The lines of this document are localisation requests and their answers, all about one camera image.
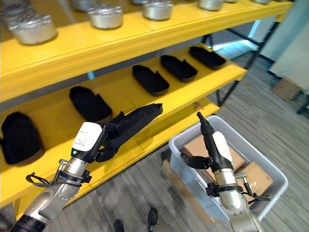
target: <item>black cable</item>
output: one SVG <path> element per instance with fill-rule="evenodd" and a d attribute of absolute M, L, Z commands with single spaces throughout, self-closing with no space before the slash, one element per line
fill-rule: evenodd
<path fill-rule="evenodd" d="M 34 182 L 32 180 L 32 178 L 35 178 L 37 180 L 39 180 L 41 183 L 38 183 L 38 182 Z M 48 180 L 42 178 L 42 177 L 39 177 L 39 176 L 36 176 L 35 173 L 31 173 L 29 175 L 26 176 L 26 180 L 37 186 L 37 187 L 41 187 L 41 188 L 48 188 L 48 187 L 51 187 L 51 186 L 54 186 L 54 185 L 62 185 L 62 184 L 66 184 L 66 185 L 71 185 L 71 186 L 74 186 L 74 187 L 81 187 L 82 184 L 72 184 L 72 183 L 68 183 L 68 182 L 54 182 L 54 181 L 51 181 L 49 182 Z"/>
<path fill-rule="evenodd" d="M 252 195 L 252 194 L 249 194 L 247 192 L 242 192 L 242 194 L 246 194 L 246 195 L 249 195 L 249 196 L 254 198 L 253 200 L 248 201 L 248 204 L 252 204 L 255 201 L 266 201 L 266 202 L 270 201 L 269 194 L 261 195 L 261 196 L 256 195 L 256 193 L 253 193 L 253 195 Z"/>

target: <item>black clamp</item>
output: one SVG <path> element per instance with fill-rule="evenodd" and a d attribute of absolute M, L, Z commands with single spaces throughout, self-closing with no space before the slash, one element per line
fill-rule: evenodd
<path fill-rule="evenodd" d="M 72 176 L 70 175 L 69 173 L 67 172 L 64 172 L 64 171 L 61 171 L 60 172 L 60 176 L 68 179 L 68 180 L 71 180 L 71 181 L 75 181 L 75 182 L 79 182 L 79 183 L 89 183 L 92 176 L 90 175 L 90 172 L 88 170 L 85 170 L 83 175 L 82 175 L 82 178 L 80 177 L 75 177 L 75 176 Z"/>
<path fill-rule="evenodd" d="M 206 188 L 207 195 L 211 196 L 211 197 L 219 197 L 220 192 L 233 191 L 233 190 L 237 190 L 239 192 L 242 192 L 243 188 L 239 185 L 230 185 L 230 186 L 220 186 L 220 187 L 218 187 L 214 183 L 207 184 L 207 188 Z"/>

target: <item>metal cylinder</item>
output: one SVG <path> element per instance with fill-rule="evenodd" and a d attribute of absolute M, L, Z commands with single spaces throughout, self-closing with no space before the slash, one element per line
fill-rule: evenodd
<path fill-rule="evenodd" d="M 82 176 L 88 165 L 89 163 L 72 157 L 64 171 L 73 175 Z"/>
<path fill-rule="evenodd" d="M 233 169 L 223 168 L 214 172 L 214 177 L 218 186 L 232 185 L 236 183 Z"/>
<path fill-rule="evenodd" d="M 116 28 L 123 24 L 122 7 L 110 3 L 101 4 L 93 8 L 89 8 L 88 14 L 90 23 L 93 27 L 99 29 Z"/>
<path fill-rule="evenodd" d="M 87 12 L 89 8 L 95 7 L 99 3 L 99 0 L 71 0 L 73 9 L 81 12 Z"/>
<path fill-rule="evenodd" d="M 270 0 L 254 0 L 254 1 L 259 4 L 268 4 L 270 2 Z"/>
<path fill-rule="evenodd" d="M 165 20 L 171 17 L 173 3 L 169 0 L 143 0 L 143 15 L 152 20 Z"/>
<path fill-rule="evenodd" d="M 54 38 L 56 28 L 50 15 L 23 15 L 9 24 L 11 31 L 21 44 L 38 44 Z"/>
<path fill-rule="evenodd" d="M 224 0 L 199 0 L 198 6 L 209 11 L 218 11 L 221 9 Z"/>
<path fill-rule="evenodd" d="M 9 23 L 16 21 L 19 17 L 23 15 L 35 14 L 34 7 L 29 4 L 11 4 L 3 8 L 1 19 L 6 28 L 9 27 Z"/>

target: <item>wall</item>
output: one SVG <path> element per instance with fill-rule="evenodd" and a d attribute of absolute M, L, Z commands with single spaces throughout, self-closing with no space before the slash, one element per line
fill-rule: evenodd
<path fill-rule="evenodd" d="M 309 93 L 309 20 L 270 68 Z"/>
<path fill-rule="evenodd" d="M 309 20 L 309 1 L 297 0 L 288 16 L 274 32 L 261 54 L 276 61 Z M 274 22 L 274 17 L 258 22 L 252 38 L 261 41 Z"/>

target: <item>silver metal part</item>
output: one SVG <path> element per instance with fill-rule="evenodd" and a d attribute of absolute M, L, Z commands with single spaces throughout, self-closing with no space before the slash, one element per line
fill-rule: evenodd
<path fill-rule="evenodd" d="M 59 164 L 62 164 L 62 165 L 64 165 L 64 166 L 68 166 L 69 163 L 70 163 L 70 162 L 67 161 L 67 160 L 65 160 L 65 159 L 59 160 Z"/>
<path fill-rule="evenodd" d="M 199 0 L 198 6 L 209 11 L 218 11 L 221 9 L 224 0 Z"/>
<path fill-rule="evenodd" d="M 87 166 L 88 163 L 80 159 L 71 158 L 64 172 L 71 176 L 82 178 L 82 174 L 85 172 Z M 58 181 L 76 185 L 80 184 L 80 182 L 67 180 L 63 177 L 60 177 Z M 25 211 L 25 214 L 47 225 L 57 217 L 67 202 L 76 196 L 79 188 L 67 184 L 53 185 L 31 203 Z"/>
<path fill-rule="evenodd" d="M 1 19 L 6 28 L 11 22 L 16 21 L 20 16 L 35 14 L 34 7 L 25 3 L 7 5 L 3 8 Z"/>
<path fill-rule="evenodd" d="M 218 186 L 236 184 L 233 169 L 230 168 L 223 168 L 215 171 L 214 177 L 216 178 Z"/>
<path fill-rule="evenodd" d="M 270 2 L 270 0 L 253 0 L 253 1 L 259 4 L 268 4 Z"/>
<path fill-rule="evenodd" d="M 99 0 L 70 0 L 72 8 L 81 11 L 87 12 L 89 8 L 95 7 L 97 4 L 100 3 Z"/>
<path fill-rule="evenodd" d="M 235 178 L 236 179 L 242 179 L 244 177 L 247 177 L 247 174 L 246 173 L 238 173 L 235 175 Z"/>
<path fill-rule="evenodd" d="M 50 15 L 23 15 L 9 23 L 11 31 L 21 44 L 38 44 L 54 38 L 56 28 Z"/>
<path fill-rule="evenodd" d="M 171 17 L 173 3 L 169 0 L 143 0 L 143 16 L 152 20 L 165 20 Z"/>
<path fill-rule="evenodd" d="M 263 232 L 260 222 L 249 210 L 247 199 L 238 191 L 220 193 L 220 205 L 225 209 L 235 232 Z"/>
<path fill-rule="evenodd" d="M 67 165 L 64 171 L 70 174 L 82 176 L 87 166 L 88 166 L 87 162 L 82 161 L 81 159 L 71 158 L 69 164 Z"/>
<path fill-rule="evenodd" d="M 116 28 L 123 24 L 123 11 L 119 5 L 110 3 L 89 8 L 90 23 L 99 29 Z"/>

